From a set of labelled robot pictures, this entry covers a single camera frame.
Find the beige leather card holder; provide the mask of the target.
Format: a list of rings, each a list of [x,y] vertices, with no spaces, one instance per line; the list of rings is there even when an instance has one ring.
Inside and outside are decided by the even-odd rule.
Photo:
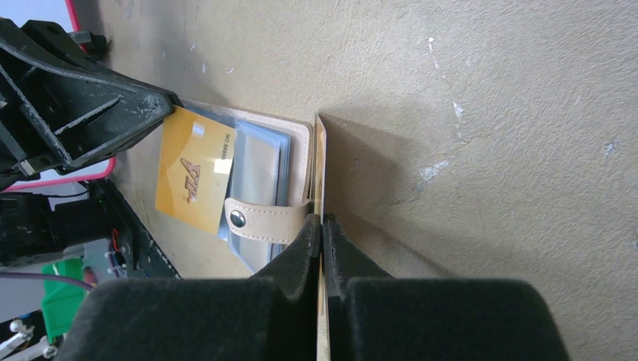
[[[295,239],[311,212],[313,129],[194,100],[184,104],[235,130],[218,235],[251,272],[258,272]]]

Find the gold credit card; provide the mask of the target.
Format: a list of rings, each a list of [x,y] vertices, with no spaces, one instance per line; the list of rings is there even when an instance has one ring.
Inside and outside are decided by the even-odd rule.
[[[234,128],[177,106],[162,131],[156,209],[216,234],[232,170]]]
[[[314,213],[320,217],[320,231],[324,222],[324,196],[327,161],[327,131],[320,114],[316,114],[314,151]],[[330,360],[330,337],[328,335],[328,301],[324,270],[324,246],[320,236],[319,275],[317,284],[317,360]]]

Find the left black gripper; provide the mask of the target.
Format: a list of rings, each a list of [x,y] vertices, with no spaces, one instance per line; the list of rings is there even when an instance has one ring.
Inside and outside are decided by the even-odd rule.
[[[1,21],[1,175],[68,174],[137,144],[181,105],[171,91],[100,63],[106,47],[54,22]],[[1,193],[1,266],[63,258],[65,251],[117,235],[94,181],[45,193]]]

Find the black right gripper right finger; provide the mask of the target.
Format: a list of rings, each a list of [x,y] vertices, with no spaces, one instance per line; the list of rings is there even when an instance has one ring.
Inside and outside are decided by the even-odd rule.
[[[528,283],[395,278],[323,222],[330,356],[334,360],[566,360],[550,310]]]

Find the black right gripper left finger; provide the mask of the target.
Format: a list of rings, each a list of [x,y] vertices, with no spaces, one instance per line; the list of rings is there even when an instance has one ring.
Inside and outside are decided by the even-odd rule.
[[[59,360],[314,360],[321,223],[249,278],[131,278],[82,303]]]

